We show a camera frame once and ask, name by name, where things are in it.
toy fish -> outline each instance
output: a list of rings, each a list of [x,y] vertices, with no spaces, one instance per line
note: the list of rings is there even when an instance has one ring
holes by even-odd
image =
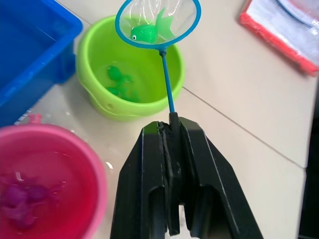
[[[133,27],[131,30],[131,39],[153,44],[158,41],[159,37],[165,40],[174,38],[175,36],[170,30],[173,16],[162,17],[164,11],[165,8],[159,12],[155,25],[144,24]]]

blue plastic bin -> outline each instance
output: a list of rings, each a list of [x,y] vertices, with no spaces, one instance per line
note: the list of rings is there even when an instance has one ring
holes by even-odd
[[[81,21],[54,0],[0,0],[0,127],[75,72]]]

